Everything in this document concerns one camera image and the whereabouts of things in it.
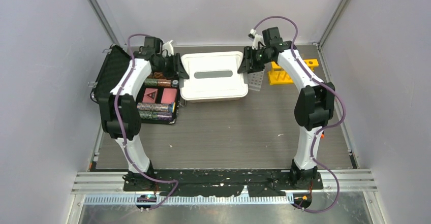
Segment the clear tube rack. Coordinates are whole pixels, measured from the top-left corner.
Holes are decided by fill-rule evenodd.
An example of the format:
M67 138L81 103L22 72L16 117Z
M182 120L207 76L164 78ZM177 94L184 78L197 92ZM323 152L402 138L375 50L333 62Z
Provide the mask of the clear tube rack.
M252 91L260 91L263 83L264 71L248 74L248 88Z

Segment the white bin lid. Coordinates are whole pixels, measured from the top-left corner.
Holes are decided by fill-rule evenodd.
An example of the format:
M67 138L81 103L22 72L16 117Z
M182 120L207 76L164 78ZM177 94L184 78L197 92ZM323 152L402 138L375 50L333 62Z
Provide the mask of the white bin lid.
M246 96L244 74L238 74L243 53L239 51L185 54L181 61L189 79L183 79L180 95L187 97Z

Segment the yellow test tube rack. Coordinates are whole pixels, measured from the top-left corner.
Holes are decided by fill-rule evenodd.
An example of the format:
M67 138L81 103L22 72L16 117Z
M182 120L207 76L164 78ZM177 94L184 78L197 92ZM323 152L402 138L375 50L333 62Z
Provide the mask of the yellow test tube rack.
M314 69L319 66L317 59L306 59L304 63L314 72ZM276 62L270 63L271 69L267 72L269 85L293 84L293 80L289 74L283 70Z

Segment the pink plastic bin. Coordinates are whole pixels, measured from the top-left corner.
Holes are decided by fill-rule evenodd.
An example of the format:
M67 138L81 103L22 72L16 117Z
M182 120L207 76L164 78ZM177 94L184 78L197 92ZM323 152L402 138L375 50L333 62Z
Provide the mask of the pink plastic bin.
M244 98L244 96L235 97L187 97L181 94L181 98L190 103L206 103L206 102L220 102L220 101L235 101Z

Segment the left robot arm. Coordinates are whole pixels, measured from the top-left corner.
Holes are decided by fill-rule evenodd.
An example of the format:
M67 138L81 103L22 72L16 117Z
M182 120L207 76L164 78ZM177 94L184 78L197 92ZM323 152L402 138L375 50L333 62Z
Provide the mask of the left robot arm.
M157 179L151 160L146 155L139 136L142 118L139 114L139 92L153 73L178 80L188 78L174 52L172 41L143 35L144 44L134 51L127 43L127 51L114 45L105 59L93 91L99 105L104 132L120 146L128 163L128 176L136 178L143 190L151 190L155 183L176 183L176 180Z

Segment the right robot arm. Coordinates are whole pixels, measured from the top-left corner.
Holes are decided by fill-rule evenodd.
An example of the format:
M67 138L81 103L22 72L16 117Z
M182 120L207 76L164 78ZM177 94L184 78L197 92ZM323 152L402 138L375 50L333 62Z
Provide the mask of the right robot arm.
M299 91L294 117L300 133L288 182L295 188L304 188L317 177L317 150L324 128L333 118L335 86L314 74L293 42L282 39L277 27L268 28L261 35L251 29L249 37L253 44L244 48L238 73L260 72L274 61L287 72Z

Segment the black poker chip case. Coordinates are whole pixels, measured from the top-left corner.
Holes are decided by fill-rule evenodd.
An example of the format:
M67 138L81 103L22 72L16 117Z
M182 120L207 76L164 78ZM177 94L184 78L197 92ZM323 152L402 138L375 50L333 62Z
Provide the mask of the black poker chip case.
M99 103L122 78L130 56L118 45L112 45L90 93ZM162 72L152 72L144 80L135 99L143 123L175 124L180 105L179 81L185 75L172 66Z

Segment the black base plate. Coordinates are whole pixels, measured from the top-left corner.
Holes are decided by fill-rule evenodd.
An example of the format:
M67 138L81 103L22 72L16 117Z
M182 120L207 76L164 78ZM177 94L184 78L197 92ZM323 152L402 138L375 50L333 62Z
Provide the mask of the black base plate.
M277 197L286 190L323 189L320 174L313 180L292 183L289 171L280 169L159 169L151 177L157 181L128 172L122 177L124 191L148 191L164 197L236 197L247 190L251 197Z

